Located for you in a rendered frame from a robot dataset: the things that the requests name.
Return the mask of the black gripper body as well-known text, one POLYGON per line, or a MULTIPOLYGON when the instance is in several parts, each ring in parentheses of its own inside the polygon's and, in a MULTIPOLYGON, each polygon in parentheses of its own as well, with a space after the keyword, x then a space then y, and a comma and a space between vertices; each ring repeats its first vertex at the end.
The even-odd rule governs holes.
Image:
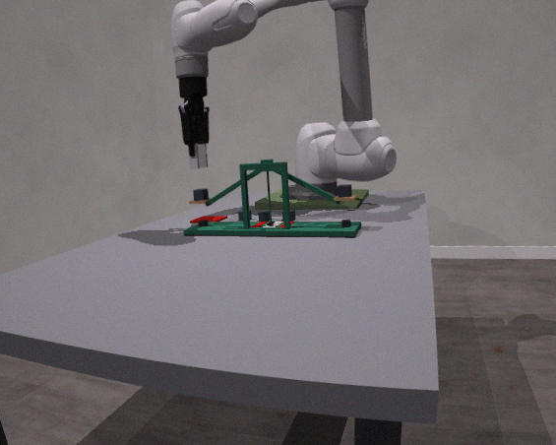
POLYGON ((208 94, 206 77, 185 77, 179 79, 180 97, 184 103, 188 100, 191 116, 195 115, 195 103, 204 103, 203 97, 208 94))

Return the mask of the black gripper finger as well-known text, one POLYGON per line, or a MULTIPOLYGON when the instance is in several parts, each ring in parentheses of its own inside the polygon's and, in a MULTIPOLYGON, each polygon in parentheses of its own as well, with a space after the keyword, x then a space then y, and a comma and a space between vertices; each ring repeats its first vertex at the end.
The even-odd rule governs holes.
POLYGON ((199 153, 197 144, 197 119, 199 118, 199 103, 195 103, 195 115, 191 116, 188 100, 179 105, 181 116, 183 142, 188 145, 189 169, 197 169, 199 166, 199 153))
POLYGON ((201 116, 197 119, 197 144, 199 144, 198 153, 200 167, 208 167, 207 144, 209 143, 209 110, 208 107, 204 107, 203 103, 200 103, 201 116))

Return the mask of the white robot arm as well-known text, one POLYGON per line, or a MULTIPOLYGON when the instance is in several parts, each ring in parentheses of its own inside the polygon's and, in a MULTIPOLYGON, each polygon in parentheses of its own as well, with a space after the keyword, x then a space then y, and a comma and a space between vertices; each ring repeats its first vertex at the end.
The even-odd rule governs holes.
MULTIPOLYGON (((216 0, 206 7, 195 0, 178 3, 171 18, 176 78, 207 78, 213 47, 244 38, 272 10, 315 1, 323 0, 216 0)), ((337 178, 371 181, 386 176, 397 153, 372 115, 364 9, 369 0, 328 2, 335 11, 343 121, 337 130, 326 122, 303 126, 295 146, 295 173, 337 196, 337 178)))

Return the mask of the red flat square plate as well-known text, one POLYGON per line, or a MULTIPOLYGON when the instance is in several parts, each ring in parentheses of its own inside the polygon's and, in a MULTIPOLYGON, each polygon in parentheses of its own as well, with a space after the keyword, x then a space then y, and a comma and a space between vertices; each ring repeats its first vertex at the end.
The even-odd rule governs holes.
POLYGON ((227 219, 227 216, 210 216, 210 217, 200 217, 195 220, 190 221, 190 223, 198 223, 199 221, 209 221, 209 222, 220 222, 227 219))

